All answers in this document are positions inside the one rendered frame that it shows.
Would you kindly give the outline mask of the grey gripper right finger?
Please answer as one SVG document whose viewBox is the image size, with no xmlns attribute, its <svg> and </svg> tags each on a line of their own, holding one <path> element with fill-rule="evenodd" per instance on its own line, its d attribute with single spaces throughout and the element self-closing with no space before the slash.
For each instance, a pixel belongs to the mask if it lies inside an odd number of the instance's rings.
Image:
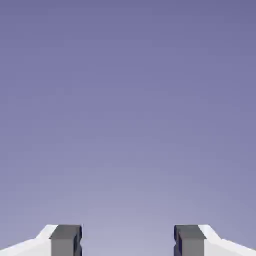
<svg viewBox="0 0 256 256">
<path fill-rule="evenodd" d="M 209 224 L 173 228 L 173 256 L 256 256 L 256 249 L 222 239 Z"/>
</svg>

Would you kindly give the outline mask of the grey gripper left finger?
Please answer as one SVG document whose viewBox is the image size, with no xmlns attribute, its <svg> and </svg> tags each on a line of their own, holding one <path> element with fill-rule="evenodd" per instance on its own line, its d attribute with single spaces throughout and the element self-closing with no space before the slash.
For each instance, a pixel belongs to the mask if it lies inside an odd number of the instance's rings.
<svg viewBox="0 0 256 256">
<path fill-rule="evenodd" d="M 0 256 L 83 256 L 83 228 L 74 224 L 47 224 L 33 239 L 0 250 Z"/>
</svg>

